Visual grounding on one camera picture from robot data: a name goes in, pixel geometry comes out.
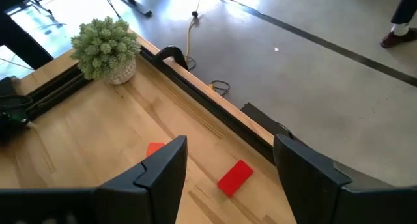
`wooden tabletop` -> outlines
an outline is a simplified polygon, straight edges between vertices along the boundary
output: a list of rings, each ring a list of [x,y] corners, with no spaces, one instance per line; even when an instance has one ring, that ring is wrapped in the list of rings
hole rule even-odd
[[[158,50],[138,37],[149,51]],[[28,93],[72,66],[69,51],[22,80]],[[227,100],[168,59],[174,70],[244,124],[272,136]],[[150,142],[188,136],[188,169],[177,223],[295,223],[273,165],[141,57],[124,85],[94,81],[34,122],[0,153],[0,187],[85,187],[140,162]],[[252,176],[227,198],[217,181],[238,160]]]

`yellow cable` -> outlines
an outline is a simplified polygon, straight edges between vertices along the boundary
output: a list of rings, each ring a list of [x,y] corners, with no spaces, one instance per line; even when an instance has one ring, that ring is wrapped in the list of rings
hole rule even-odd
[[[200,0],[198,0],[197,2],[197,7],[195,8],[195,11],[198,12],[198,8],[200,7]],[[190,25],[188,26],[188,30],[187,30],[187,50],[186,50],[186,54],[185,57],[187,59],[188,62],[188,56],[190,54],[190,33],[191,33],[191,28],[193,27],[193,25],[195,24],[195,21],[198,20],[198,18],[193,17]]]

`concrete floor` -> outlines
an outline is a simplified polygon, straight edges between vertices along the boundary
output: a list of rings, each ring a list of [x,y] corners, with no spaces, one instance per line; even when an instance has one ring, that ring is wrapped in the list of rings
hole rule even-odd
[[[144,18],[119,0],[113,4],[131,28],[162,48],[185,51],[197,0],[141,0]],[[417,77],[417,43],[385,50],[399,0],[237,0],[299,29]],[[105,0],[53,0],[61,29],[34,35],[54,56],[69,49],[78,25],[114,16]],[[220,0],[201,0],[192,30],[193,74],[206,83],[231,84],[227,99],[251,102],[292,129],[312,148],[393,185],[417,184],[417,89]],[[28,20],[22,16],[19,20]]]

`white plant pot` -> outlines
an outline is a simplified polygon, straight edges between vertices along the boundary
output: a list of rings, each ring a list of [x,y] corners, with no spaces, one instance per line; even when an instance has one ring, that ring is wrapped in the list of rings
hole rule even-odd
[[[104,79],[112,85],[120,85],[130,80],[136,72],[136,60],[133,58],[130,61],[120,65],[120,67],[107,75]]]

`red foam block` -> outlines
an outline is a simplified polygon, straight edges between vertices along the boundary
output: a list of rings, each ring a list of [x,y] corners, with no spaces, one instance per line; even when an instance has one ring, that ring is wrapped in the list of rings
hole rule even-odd
[[[146,151],[146,157],[154,154],[154,152],[160,150],[163,146],[165,146],[165,143],[149,143],[148,150]]]
[[[217,186],[228,196],[233,194],[253,173],[253,170],[242,160],[239,160],[227,174],[220,179]]]

